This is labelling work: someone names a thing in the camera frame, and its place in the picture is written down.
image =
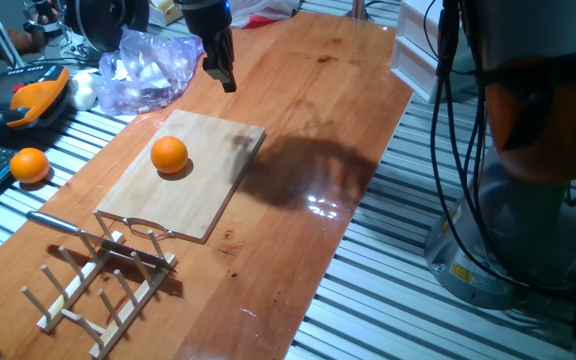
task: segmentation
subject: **wooden cutting board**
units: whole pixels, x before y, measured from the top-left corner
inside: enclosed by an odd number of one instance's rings
[[[150,160],[153,143],[168,135],[188,148],[188,164],[179,174],[160,174]],[[264,136],[257,126],[176,110],[97,210],[105,217],[153,223],[172,236],[203,243]]]

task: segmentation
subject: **knife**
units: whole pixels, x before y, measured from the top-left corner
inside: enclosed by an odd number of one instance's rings
[[[38,211],[29,211],[28,213],[26,213],[26,217],[28,218],[28,220],[36,224],[42,225],[55,231],[59,231],[67,235],[72,236],[83,235],[91,243],[101,246],[102,249],[112,251],[119,255],[125,256],[129,259],[132,259],[130,254],[134,251],[137,253],[139,259],[141,259],[142,262],[148,265],[161,267],[163,269],[175,272],[175,269],[172,266],[170,266],[170,264],[164,258],[160,256],[149,254],[147,252],[131,248],[130,246],[116,243],[112,240],[104,239],[101,236],[97,236],[95,234],[83,231],[77,225],[71,224],[63,219]]]

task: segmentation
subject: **wooden table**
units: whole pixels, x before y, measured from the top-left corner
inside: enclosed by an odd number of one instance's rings
[[[411,91],[389,71],[395,31],[324,15],[234,30],[239,89],[225,94],[203,71],[184,96],[136,118],[69,181],[42,211],[101,235],[92,210],[173,109],[263,126],[267,138],[205,245],[161,241],[179,258],[110,359],[283,358],[350,221]],[[127,229],[113,224],[112,229]],[[127,244],[152,251],[149,241]],[[57,290],[39,267],[67,283],[74,272],[56,248],[82,264],[80,241],[25,224],[0,247],[0,356],[88,359],[93,341],[62,320],[51,335],[20,292],[49,305]],[[133,290],[143,279],[111,262],[73,311],[106,326],[97,297],[125,293],[110,276],[122,269]]]

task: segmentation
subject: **orange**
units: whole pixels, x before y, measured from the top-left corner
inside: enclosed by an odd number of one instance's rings
[[[34,184],[48,175],[50,163],[46,155],[33,148],[22,149],[10,160],[12,176],[24,184]]]
[[[188,162],[186,145],[173,136],[164,136],[155,141],[150,150],[150,160],[164,174],[181,171]]]

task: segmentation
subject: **plastic bag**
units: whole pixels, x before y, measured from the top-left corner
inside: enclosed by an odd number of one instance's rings
[[[99,60],[99,107],[128,115],[170,104],[188,87],[202,53],[198,37],[166,41],[124,26],[119,50]]]
[[[299,0],[230,0],[232,26],[251,28],[288,19],[299,9]]]

